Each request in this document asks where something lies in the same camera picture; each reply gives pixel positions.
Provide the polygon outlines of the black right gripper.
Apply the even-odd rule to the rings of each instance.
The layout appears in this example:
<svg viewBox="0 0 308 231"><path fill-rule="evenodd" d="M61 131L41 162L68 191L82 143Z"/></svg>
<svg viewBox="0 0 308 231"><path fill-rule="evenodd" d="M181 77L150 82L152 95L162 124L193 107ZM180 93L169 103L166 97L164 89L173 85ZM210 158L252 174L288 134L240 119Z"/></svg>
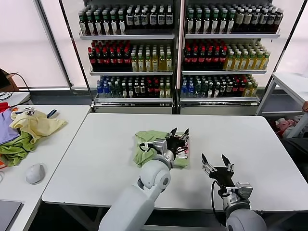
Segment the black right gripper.
<svg viewBox="0 0 308 231"><path fill-rule="evenodd" d="M217 181L220 188L234 187L232 177L234 175L234 164L232 164L225 155L222 154L222 159L226 167L215 167L207 161L207 158L202 153L202 164L204 171L210 171L209 177Z"/></svg>

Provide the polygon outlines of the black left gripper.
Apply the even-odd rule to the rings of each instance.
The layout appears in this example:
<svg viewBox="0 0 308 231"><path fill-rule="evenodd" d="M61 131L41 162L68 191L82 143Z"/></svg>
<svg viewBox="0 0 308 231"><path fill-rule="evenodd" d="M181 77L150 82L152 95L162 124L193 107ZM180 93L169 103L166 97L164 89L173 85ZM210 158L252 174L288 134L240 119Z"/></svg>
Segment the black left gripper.
<svg viewBox="0 0 308 231"><path fill-rule="evenodd" d="M176 136L177 128L172 129L169 132L167 141L167 149L170 150L174 155L177 155L187 149L185 140L189 138L189 129L186 129L181 137Z"/></svg>

